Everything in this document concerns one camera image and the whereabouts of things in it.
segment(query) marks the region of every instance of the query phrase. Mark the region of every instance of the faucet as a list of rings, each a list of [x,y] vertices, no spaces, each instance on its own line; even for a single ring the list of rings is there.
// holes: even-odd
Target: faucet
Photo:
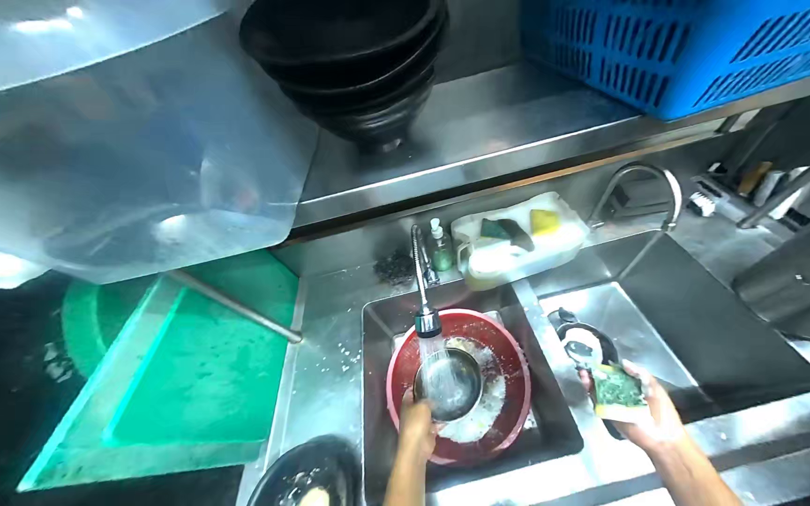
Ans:
[[[602,208],[605,206],[605,202],[608,201],[611,193],[615,190],[615,186],[617,186],[617,182],[620,180],[620,178],[624,178],[624,174],[633,172],[635,170],[643,170],[650,174],[654,174],[657,177],[664,179],[664,182],[668,184],[670,189],[672,210],[668,214],[668,217],[664,219],[664,224],[661,225],[661,230],[668,232],[672,231],[674,227],[677,226],[677,219],[681,215],[681,204],[683,203],[683,193],[681,192],[681,185],[677,182],[677,178],[667,169],[658,168],[639,162],[631,162],[624,167],[619,168],[611,177],[611,180],[608,181],[608,186],[605,189],[605,193],[602,194],[602,198],[599,200],[599,203],[596,204],[596,207],[593,208],[592,213],[590,214],[590,219],[587,221],[587,225],[589,225],[591,229],[597,229],[605,224],[605,222],[599,216],[602,212]]]
[[[439,276],[430,267],[427,248],[424,246],[424,234],[418,225],[411,225],[411,254],[414,256],[414,269],[418,275],[418,292],[420,308],[414,315],[414,328],[419,338],[434,338],[442,333],[443,325],[439,321],[439,312],[427,301],[427,286],[439,283]]]

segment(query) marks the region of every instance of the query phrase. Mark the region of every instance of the blue basket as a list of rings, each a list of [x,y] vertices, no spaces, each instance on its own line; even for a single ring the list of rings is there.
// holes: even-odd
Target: blue basket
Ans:
[[[522,0],[526,56],[662,120],[810,75],[810,0]]]

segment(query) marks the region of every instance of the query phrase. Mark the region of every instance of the stainless steel bowl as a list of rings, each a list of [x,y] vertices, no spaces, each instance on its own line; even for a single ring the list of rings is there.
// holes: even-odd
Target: stainless steel bowl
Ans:
[[[415,396],[418,399],[430,401],[430,414],[434,420],[452,421],[465,416],[475,407],[483,390],[480,365],[471,357],[471,354],[456,348],[437,351],[428,358],[427,362],[431,364],[428,371],[430,384],[438,385],[439,382],[434,380],[451,371],[454,380],[452,387],[426,388],[423,375],[424,365],[421,364],[418,374],[414,378]]]

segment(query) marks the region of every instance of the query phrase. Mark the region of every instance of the human hand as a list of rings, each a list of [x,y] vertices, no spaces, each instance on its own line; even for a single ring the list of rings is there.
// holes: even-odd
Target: human hand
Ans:
[[[658,380],[648,371],[629,360],[622,360],[621,365],[623,365],[627,374],[636,377],[643,384],[643,397],[649,404],[652,418],[639,423],[611,420],[615,428],[625,438],[633,441],[636,446],[649,454],[685,438],[687,436],[686,430],[683,429],[683,422],[677,413],[677,408],[674,407],[674,403],[670,400],[667,391],[658,383]],[[580,382],[583,383],[587,392],[590,393],[592,401],[595,402],[596,390],[593,387],[590,372],[581,369],[578,374]]]
[[[402,397],[399,421],[399,453],[427,462],[436,448],[436,425],[430,418],[430,403],[414,402],[410,388]]]

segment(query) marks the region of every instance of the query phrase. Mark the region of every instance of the green dish soap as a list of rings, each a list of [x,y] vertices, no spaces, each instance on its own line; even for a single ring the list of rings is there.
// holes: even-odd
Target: green dish soap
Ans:
[[[452,248],[452,237],[445,233],[443,227],[439,225],[439,218],[430,220],[430,264],[435,271],[447,271],[455,263],[455,252]]]

